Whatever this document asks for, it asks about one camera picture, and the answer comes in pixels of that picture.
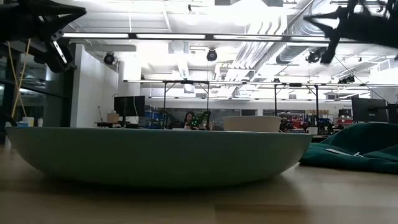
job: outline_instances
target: green object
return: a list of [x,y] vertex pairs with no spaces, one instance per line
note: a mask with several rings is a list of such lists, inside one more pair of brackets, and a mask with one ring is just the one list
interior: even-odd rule
[[[325,149],[334,149],[346,156]],[[398,125],[355,124],[321,143],[311,144],[301,158],[306,166],[398,174]]]
[[265,179],[296,164],[312,140],[307,134],[151,129],[11,127],[7,133],[22,158],[46,174],[165,188]]

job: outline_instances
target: black pole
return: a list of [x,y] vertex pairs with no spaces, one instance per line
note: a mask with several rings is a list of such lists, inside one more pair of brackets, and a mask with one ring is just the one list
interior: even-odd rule
[[164,83],[164,98],[163,98],[163,128],[166,127],[166,93],[167,93],[167,82]]
[[318,127],[318,133],[319,133],[319,98],[318,98],[318,85],[315,85],[315,96],[317,98],[316,104],[317,104],[317,127]]
[[274,85],[274,93],[275,93],[275,116],[278,116],[278,112],[277,112],[277,101],[276,101],[276,95],[278,94],[277,92],[276,92],[276,88],[277,88],[277,85]]
[[207,83],[207,111],[209,110],[210,84]]

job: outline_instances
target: desk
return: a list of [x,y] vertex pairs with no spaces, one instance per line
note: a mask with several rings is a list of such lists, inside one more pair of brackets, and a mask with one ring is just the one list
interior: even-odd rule
[[295,166],[222,189],[115,189],[49,179],[0,148],[2,224],[395,224],[397,186],[396,175]]

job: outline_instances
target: white ceiling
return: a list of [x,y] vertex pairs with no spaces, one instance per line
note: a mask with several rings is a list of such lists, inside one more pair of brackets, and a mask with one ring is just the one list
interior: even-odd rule
[[[219,33],[246,34],[259,21],[272,21],[282,15],[291,19],[309,0],[297,0],[293,7],[277,9],[267,7],[261,0],[241,0],[232,6],[214,6],[214,0],[56,0],[64,4],[74,4],[87,8],[87,15],[72,22],[65,28],[66,32],[173,32],[173,33]],[[132,40],[98,40],[89,44],[101,45],[136,45],[137,54],[142,65],[142,74],[156,77],[156,73],[172,73],[178,69],[180,57],[169,54],[168,41],[132,41]],[[215,71],[217,63],[234,60],[238,56],[242,42],[189,42],[191,46],[215,48],[218,53],[217,62],[207,62],[206,52],[197,52],[185,56],[189,70]],[[340,44],[336,51],[337,60],[329,66],[319,63],[308,64],[305,51],[291,63],[294,66],[275,65],[275,71],[284,72],[283,77],[278,72],[274,75],[286,82],[307,82],[322,80],[337,82],[338,74],[346,68],[354,68],[356,74],[368,77],[370,63],[368,61],[395,55],[395,49],[387,49],[374,45]]]

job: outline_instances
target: ceiling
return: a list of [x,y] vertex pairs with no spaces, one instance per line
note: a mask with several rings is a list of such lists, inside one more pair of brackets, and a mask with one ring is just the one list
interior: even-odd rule
[[[284,1],[283,7],[269,7],[261,0],[240,0],[230,6],[219,6],[220,0],[56,0],[87,9],[87,15],[72,22],[65,32],[155,32],[155,33],[212,33],[212,34],[290,34],[322,35],[311,30],[302,16],[292,19],[310,2],[309,0]],[[327,0],[314,0],[312,12],[329,12],[337,8]],[[283,82],[331,82],[349,75],[351,69],[361,81],[369,80],[371,70],[381,62],[395,56],[394,49],[366,44],[340,44],[336,59],[329,66],[305,60],[308,51],[321,45],[295,45],[254,42],[185,41],[182,56],[176,54],[170,41],[160,40],[82,40],[87,49],[98,56],[105,54],[104,46],[135,45],[136,52],[116,52],[121,60],[138,55],[142,74],[146,79],[178,78],[175,71],[188,72],[195,77],[204,71],[215,75],[215,80],[249,78],[256,82],[270,82],[280,78]],[[208,62],[208,49],[216,49],[218,59]],[[278,63],[278,55],[290,55],[288,63]],[[244,68],[232,72],[227,68]]]

